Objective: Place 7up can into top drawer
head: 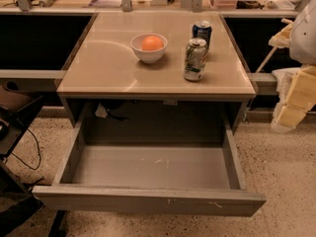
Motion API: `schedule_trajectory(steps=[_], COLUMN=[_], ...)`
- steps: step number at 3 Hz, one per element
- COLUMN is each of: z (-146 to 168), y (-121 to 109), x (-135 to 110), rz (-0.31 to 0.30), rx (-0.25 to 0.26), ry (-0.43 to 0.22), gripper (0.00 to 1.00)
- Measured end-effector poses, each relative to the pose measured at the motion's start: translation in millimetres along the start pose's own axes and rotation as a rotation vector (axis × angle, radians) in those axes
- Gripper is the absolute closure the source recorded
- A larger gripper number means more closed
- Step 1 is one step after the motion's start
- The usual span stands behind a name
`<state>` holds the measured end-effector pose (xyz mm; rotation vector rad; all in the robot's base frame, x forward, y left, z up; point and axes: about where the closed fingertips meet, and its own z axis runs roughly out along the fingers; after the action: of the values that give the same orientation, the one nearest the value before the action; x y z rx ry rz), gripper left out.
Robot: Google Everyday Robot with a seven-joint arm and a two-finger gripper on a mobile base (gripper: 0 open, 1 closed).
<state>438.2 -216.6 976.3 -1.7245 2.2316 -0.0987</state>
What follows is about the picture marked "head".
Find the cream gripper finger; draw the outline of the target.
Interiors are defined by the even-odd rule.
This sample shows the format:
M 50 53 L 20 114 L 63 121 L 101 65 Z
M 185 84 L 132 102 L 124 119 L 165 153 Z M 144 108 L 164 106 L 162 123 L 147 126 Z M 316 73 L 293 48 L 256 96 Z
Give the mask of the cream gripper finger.
M 269 40 L 269 45 L 277 48 L 290 47 L 290 34 L 292 31 L 293 22 L 286 21 L 286 26 Z
M 304 65 L 296 72 L 285 72 L 271 128 L 276 132 L 296 129 L 315 105 L 316 67 Z

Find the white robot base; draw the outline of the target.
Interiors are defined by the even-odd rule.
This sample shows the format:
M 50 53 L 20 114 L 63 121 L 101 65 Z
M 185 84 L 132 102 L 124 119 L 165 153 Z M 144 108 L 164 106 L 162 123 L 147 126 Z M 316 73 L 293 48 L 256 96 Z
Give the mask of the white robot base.
M 277 69 L 272 72 L 273 76 L 276 78 L 276 91 L 280 93 L 285 90 L 291 82 L 292 76 L 299 70 L 298 67 L 290 67 Z

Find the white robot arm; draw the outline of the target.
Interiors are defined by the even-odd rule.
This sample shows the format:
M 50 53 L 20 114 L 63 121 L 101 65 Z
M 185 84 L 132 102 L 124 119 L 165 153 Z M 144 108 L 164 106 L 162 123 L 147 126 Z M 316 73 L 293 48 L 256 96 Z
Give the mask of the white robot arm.
M 290 57 L 302 64 L 279 80 L 279 102 L 271 127 L 288 132 L 316 105 L 316 0 L 310 0 L 292 23 L 272 36 L 269 45 L 288 47 Z

